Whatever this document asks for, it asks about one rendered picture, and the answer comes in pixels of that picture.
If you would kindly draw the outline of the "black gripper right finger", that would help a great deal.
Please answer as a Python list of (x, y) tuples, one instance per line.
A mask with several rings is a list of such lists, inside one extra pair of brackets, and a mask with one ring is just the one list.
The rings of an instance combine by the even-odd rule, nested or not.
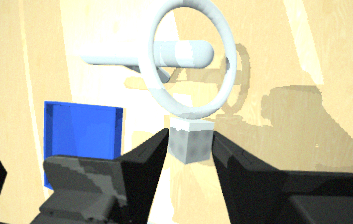
[(218, 131), (211, 150), (230, 224), (274, 224), (295, 195), (353, 197), (353, 173), (279, 170)]

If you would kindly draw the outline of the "blue tray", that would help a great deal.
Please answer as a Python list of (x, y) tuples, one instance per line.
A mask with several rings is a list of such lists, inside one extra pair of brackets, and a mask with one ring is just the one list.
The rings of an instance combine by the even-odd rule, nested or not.
[(120, 156), (122, 120), (122, 107), (44, 101), (44, 160), (55, 154)]

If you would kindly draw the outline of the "white metal hoop with small cube tab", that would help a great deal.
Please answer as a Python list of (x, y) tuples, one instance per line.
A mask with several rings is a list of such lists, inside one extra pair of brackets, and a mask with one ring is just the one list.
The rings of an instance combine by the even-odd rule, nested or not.
[[(225, 79), (217, 96), (208, 104), (189, 107), (175, 100), (162, 84), (154, 60), (154, 38), (159, 23), (170, 11), (188, 7), (205, 15), (215, 26), (225, 51)], [(210, 0), (156, 0), (143, 16), (138, 34), (137, 59), (142, 78), (153, 98), (170, 119), (168, 153), (184, 165), (211, 158), (214, 122), (202, 120), (217, 112), (229, 98), (237, 72), (237, 50), (228, 21)]]

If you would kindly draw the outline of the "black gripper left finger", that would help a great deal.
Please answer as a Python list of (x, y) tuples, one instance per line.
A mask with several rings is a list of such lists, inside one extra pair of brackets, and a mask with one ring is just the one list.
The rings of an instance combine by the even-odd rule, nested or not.
[(55, 154), (42, 167), (57, 188), (118, 198), (123, 224), (147, 224), (167, 155), (169, 128), (114, 159)]

